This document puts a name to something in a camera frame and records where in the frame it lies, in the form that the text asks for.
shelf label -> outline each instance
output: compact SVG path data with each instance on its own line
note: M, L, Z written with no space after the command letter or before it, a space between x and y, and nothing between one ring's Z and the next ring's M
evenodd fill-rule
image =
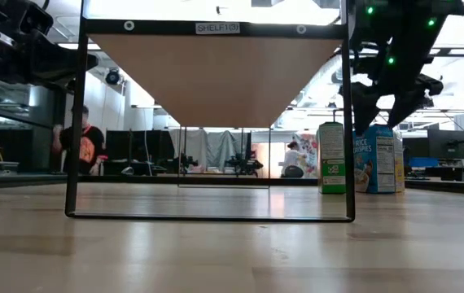
M239 23L196 23L196 34L240 33Z

man in black shirt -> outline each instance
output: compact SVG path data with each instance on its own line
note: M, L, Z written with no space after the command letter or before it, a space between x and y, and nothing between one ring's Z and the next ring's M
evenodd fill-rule
M107 158L105 140L102 131L87 122L89 109L86 106L84 106L82 114L79 172L84 175L98 175L100 163ZM68 171L72 128L69 127L63 130L62 125L56 125L53 129L53 135L53 151L57 153L60 153L62 150L68 151L63 165L63 170Z

rice krispies box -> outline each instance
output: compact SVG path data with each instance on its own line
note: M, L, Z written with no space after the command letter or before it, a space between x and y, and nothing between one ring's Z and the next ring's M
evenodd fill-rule
M361 136L353 133L355 191L395 192L393 131L386 125L371 125Z

person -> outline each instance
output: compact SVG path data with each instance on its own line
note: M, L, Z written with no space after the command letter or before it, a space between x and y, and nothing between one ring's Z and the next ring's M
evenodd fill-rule
M306 154L299 152L299 144L297 142L290 142L287 146L290 150L284 155L284 163L282 165L281 177L287 177L285 172L288 167L299 167L299 160L306 158Z
M84 105L82 111L82 133L80 140L80 165L79 173L84 175L98 175L100 164L107 158L105 150L105 140L102 131L87 120L89 118L89 108ZM62 125L53 128L53 151L60 153L62 150L68 151L63 170L68 171L70 160L70 150L72 144L72 128L63 129Z

green led light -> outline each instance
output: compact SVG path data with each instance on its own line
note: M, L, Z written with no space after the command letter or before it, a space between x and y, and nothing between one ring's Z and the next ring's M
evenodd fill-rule
M436 18L432 18L429 21L427 21L427 26L433 26L436 24Z

